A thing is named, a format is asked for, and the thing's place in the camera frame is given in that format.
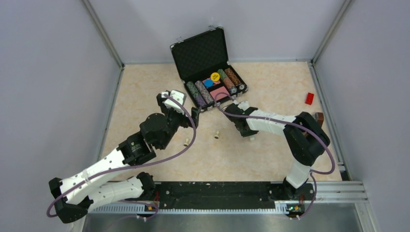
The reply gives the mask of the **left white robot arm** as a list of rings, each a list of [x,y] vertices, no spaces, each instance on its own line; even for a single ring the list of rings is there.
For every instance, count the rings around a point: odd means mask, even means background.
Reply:
[[[158,94],[160,112],[150,114],[138,132],[83,171],[68,178],[50,180],[54,201],[47,209],[47,216],[72,223],[107,204],[127,199],[150,200],[156,190],[152,175],[141,172],[120,182],[114,178],[131,169],[156,165],[156,151],[164,150],[179,128],[197,129],[201,109],[187,110],[186,97],[178,90]]]

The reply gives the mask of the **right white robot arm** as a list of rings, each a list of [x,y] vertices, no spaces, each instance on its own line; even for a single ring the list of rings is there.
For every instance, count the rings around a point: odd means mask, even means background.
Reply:
[[[233,102],[223,108],[223,113],[242,137],[264,131],[286,139],[293,163],[280,189],[289,199],[297,199],[303,193],[309,175],[314,172],[312,166],[316,159],[325,152],[331,154],[329,137],[310,113],[301,112],[296,116],[267,113],[249,106],[247,101]]]

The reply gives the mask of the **wooden chess pawn right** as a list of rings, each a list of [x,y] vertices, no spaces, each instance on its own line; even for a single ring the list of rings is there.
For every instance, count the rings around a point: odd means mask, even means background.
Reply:
[[[215,133],[215,135],[214,135],[214,138],[215,138],[215,139],[219,139],[219,138],[220,138],[220,131],[219,131],[219,130],[216,131],[216,133]]]

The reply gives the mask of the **pink card deck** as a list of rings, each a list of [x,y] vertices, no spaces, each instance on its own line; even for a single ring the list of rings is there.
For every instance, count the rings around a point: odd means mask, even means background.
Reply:
[[[215,90],[210,91],[210,95],[215,102],[220,101],[230,95],[226,87],[219,87]]]

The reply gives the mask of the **blue poker chip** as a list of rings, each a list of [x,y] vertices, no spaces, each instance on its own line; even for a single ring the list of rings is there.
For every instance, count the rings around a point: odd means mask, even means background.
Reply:
[[[203,84],[206,88],[210,88],[214,85],[214,82],[210,79],[206,79],[206,80],[203,81]]]

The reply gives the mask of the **yellow poker chip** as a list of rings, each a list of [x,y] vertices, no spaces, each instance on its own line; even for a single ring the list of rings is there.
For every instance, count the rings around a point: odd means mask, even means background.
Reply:
[[[211,76],[210,76],[210,79],[211,79],[213,82],[217,82],[217,81],[220,80],[220,74],[219,74],[218,72],[213,72],[213,73],[211,74]]]

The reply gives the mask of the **black poker chip case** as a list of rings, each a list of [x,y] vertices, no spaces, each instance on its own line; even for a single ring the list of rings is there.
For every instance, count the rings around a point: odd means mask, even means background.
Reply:
[[[170,46],[180,79],[196,108],[208,111],[229,97],[239,97],[248,85],[230,65],[223,27],[217,27]],[[218,72],[220,80],[206,88],[203,81]],[[215,102],[210,91],[226,87],[230,95]]]

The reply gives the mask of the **red block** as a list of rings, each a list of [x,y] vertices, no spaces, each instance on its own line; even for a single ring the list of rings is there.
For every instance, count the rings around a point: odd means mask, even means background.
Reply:
[[[314,96],[315,96],[314,93],[308,92],[307,96],[306,96],[306,99],[305,99],[305,104],[312,105],[313,101],[314,101]]]

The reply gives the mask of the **brown knife holder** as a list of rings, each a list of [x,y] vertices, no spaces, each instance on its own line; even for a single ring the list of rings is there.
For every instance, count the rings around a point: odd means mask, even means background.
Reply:
[[[317,121],[319,126],[322,127],[324,123],[324,114],[322,112],[315,112],[313,117]]]

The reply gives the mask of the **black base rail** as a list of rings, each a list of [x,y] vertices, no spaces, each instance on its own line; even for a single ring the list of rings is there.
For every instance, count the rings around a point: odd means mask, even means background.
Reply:
[[[159,203],[166,210],[259,210],[276,209],[280,201],[301,204],[313,199],[312,184],[294,189],[281,182],[173,182],[156,183],[135,201]]]

